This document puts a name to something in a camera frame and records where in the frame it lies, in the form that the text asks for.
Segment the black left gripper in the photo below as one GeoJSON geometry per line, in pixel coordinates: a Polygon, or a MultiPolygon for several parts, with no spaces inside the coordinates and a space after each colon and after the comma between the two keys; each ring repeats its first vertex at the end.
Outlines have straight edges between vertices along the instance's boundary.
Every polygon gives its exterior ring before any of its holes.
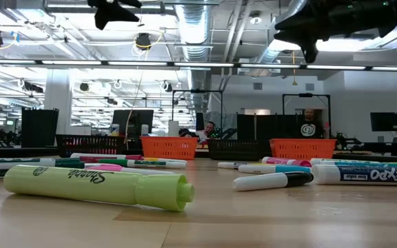
{"type": "Polygon", "coordinates": [[[119,6],[119,2],[135,8],[142,6],[139,0],[88,0],[88,5],[96,8],[94,20],[98,29],[103,30],[110,21],[139,20],[135,14],[119,6]]]}

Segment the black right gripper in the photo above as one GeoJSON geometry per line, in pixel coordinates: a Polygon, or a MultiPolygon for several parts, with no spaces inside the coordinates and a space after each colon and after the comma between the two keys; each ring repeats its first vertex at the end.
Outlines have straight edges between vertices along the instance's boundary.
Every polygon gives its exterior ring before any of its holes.
{"type": "Polygon", "coordinates": [[[275,24],[280,30],[275,39],[289,43],[305,43],[303,55],[307,63],[313,63],[318,55],[317,40],[345,32],[341,26],[351,14],[347,6],[352,0],[308,0],[308,4],[296,12],[287,11],[275,24]]]}

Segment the pink Expo marker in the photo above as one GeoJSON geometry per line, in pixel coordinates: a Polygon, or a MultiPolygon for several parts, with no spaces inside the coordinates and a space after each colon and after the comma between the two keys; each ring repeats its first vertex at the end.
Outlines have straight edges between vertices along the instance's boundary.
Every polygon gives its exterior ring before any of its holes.
{"type": "Polygon", "coordinates": [[[301,167],[311,167],[312,164],[310,161],[306,160],[295,160],[295,159],[290,159],[290,158],[277,158],[277,157],[269,157],[265,156],[261,159],[262,163],[267,163],[267,164],[278,164],[278,165],[295,165],[295,166],[301,166],[301,167]]]}

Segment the blue Expo marker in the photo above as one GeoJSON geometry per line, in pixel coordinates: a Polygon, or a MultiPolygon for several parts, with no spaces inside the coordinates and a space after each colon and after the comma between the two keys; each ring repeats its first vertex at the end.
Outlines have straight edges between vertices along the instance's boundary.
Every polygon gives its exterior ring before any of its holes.
{"type": "Polygon", "coordinates": [[[313,165],[319,185],[397,185],[397,166],[313,165]]]}

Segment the dark green Expo marker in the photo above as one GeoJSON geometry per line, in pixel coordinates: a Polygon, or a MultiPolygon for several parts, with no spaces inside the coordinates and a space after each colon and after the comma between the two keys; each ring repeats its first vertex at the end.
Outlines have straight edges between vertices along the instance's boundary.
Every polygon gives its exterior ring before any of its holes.
{"type": "Polygon", "coordinates": [[[0,177],[16,165],[33,165],[44,167],[68,167],[83,169],[85,163],[79,158],[0,158],[0,177]]]}

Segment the yellow-green Sharpie highlighter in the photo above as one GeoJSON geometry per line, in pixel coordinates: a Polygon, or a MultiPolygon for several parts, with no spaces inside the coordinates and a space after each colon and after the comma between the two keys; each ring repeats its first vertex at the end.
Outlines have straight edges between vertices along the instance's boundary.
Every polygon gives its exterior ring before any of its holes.
{"type": "Polygon", "coordinates": [[[194,199],[194,186],[182,174],[16,165],[6,172],[3,186],[15,194],[145,205],[170,211],[183,211],[194,199]]]}

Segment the long LED light bar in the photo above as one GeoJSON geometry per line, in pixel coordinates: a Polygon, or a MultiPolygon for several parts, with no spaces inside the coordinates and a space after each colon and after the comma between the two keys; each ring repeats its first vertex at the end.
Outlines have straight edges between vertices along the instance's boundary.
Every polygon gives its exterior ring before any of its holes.
{"type": "Polygon", "coordinates": [[[397,72],[397,66],[373,65],[297,65],[263,63],[211,63],[173,61],[96,61],[96,60],[29,60],[0,59],[0,65],[26,67],[67,67],[67,68],[236,68],[236,69],[284,69],[284,70],[342,70],[367,72],[397,72]]]}

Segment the orange plastic basket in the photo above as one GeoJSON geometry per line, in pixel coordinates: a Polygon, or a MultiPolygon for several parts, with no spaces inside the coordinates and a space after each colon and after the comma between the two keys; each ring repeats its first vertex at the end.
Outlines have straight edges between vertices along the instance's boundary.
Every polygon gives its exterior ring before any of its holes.
{"type": "Polygon", "coordinates": [[[311,160],[332,158],[335,139],[273,138],[269,140],[272,155],[278,158],[311,160]]]}
{"type": "Polygon", "coordinates": [[[142,136],[143,155],[152,158],[192,160],[195,157],[197,138],[175,136],[142,136]]]}

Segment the blue cap white marker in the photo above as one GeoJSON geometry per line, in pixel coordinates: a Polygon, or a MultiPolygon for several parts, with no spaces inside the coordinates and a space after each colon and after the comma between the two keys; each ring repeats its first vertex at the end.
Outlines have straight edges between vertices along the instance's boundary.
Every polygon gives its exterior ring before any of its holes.
{"type": "Polygon", "coordinates": [[[274,174],[285,172],[311,172],[310,167],[301,167],[294,165],[240,165],[239,172],[248,174],[274,174]]]}

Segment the black cap white marker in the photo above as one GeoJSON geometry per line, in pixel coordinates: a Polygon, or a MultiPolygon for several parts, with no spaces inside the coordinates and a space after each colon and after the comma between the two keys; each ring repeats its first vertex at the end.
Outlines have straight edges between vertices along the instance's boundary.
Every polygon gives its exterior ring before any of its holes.
{"type": "Polygon", "coordinates": [[[232,182],[232,189],[237,192],[261,189],[276,189],[284,187],[298,187],[312,182],[314,176],[309,172],[279,172],[258,176],[236,178],[232,182]]]}

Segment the yellow cap slim marker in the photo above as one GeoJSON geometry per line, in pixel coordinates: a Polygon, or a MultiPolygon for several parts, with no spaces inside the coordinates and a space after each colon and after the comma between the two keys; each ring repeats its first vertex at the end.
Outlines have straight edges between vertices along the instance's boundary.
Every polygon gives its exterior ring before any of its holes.
{"type": "Polygon", "coordinates": [[[185,160],[179,159],[171,159],[171,158],[150,158],[150,157],[143,157],[145,161],[163,161],[163,162],[177,162],[177,163],[187,163],[185,160]]]}

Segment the green cap slim marker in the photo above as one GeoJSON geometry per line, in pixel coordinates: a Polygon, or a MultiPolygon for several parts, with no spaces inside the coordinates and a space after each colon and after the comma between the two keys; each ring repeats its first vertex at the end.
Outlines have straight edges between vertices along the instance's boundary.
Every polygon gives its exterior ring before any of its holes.
{"type": "Polygon", "coordinates": [[[101,159],[99,163],[108,163],[120,165],[122,167],[140,167],[140,168],[163,168],[163,169],[184,169],[187,163],[185,161],[140,161],[128,159],[101,159]]]}

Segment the ribbed silver ceiling duct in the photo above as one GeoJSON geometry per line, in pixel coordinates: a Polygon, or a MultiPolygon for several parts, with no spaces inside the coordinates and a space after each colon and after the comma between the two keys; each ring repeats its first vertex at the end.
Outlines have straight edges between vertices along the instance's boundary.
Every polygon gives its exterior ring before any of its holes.
{"type": "MultiPolygon", "coordinates": [[[[274,35],[279,33],[278,30],[275,29],[275,25],[277,23],[280,23],[291,16],[294,16],[297,12],[300,12],[304,7],[310,6],[311,4],[313,5],[313,8],[326,8],[328,6],[329,0],[291,0],[288,9],[286,12],[283,14],[279,14],[277,17],[274,17],[272,19],[271,26],[269,27],[269,34],[267,35],[267,38],[271,38],[271,41],[267,42],[267,47],[261,52],[261,54],[254,59],[254,63],[261,63],[261,64],[272,64],[278,57],[278,55],[284,51],[284,48],[279,48],[278,47],[278,41],[274,38],[274,35]]],[[[316,41],[314,45],[311,45],[311,48],[308,51],[309,55],[312,56],[312,59],[314,62],[314,59],[318,55],[318,48],[316,47],[316,41]]],[[[248,72],[246,72],[245,75],[251,76],[252,78],[258,78],[260,76],[270,76],[272,73],[270,72],[269,69],[258,69],[258,68],[253,68],[250,69],[248,72]]]]}
{"type": "MultiPolygon", "coordinates": [[[[210,24],[212,7],[208,5],[176,5],[179,19],[178,28],[184,60],[187,62],[208,62],[211,49],[206,48],[210,42],[210,24]]],[[[191,90],[209,90],[211,74],[209,70],[188,70],[187,82],[191,90]]]]}

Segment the black gantry frame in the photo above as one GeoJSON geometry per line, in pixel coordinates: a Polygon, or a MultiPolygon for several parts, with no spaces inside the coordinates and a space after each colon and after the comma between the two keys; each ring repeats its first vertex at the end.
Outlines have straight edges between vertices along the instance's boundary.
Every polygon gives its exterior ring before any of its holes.
{"type": "Polygon", "coordinates": [[[183,97],[185,93],[189,93],[190,97],[193,101],[195,101],[195,94],[207,94],[208,95],[208,103],[211,101],[211,97],[216,93],[220,94],[220,96],[215,96],[215,99],[220,102],[221,115],[220,115],[220,129],[223,128],[223,113],[225,111],[223,104],[223,91],[222,90],[201,90],[201,89],[192,89],[192,90],[173,90],[172,91],[172,100],[171,100],[171,119],[170,121],[174,121],[174,107],[177,105],[178,100],[187,101],[186,98],[183,97]]]}
{"type": "Polygon", "coordinates": [[[328,121],[327,121],[327,131],[328,131],[328,137],[330,138],[330,136],[332,135],[332,130],[331,130],[331,124],[332,124],[332,111],[331,111],[331,96],[330,94],[312,94],[312,93],[298,93],[298,94],[282,94],[281,97],[281,101],[282,101],[282,114],[285,115],[285,97],[289,96],[289,97],[299,97],[299,98],[312,98],[312,97],[316,97],[318,100],[321,101],[321,97],[325,97],[327,99],[327,117],[328,117],[328,121]]]}

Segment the black wall monitor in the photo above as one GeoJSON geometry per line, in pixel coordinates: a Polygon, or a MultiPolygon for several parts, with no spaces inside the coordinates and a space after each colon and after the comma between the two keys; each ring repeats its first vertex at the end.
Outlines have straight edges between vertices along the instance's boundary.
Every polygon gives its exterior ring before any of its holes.
{"type": "Polygon", "coordinates": [[[373,132],[397,132],[397,112],[371,112],[373,132]]]}

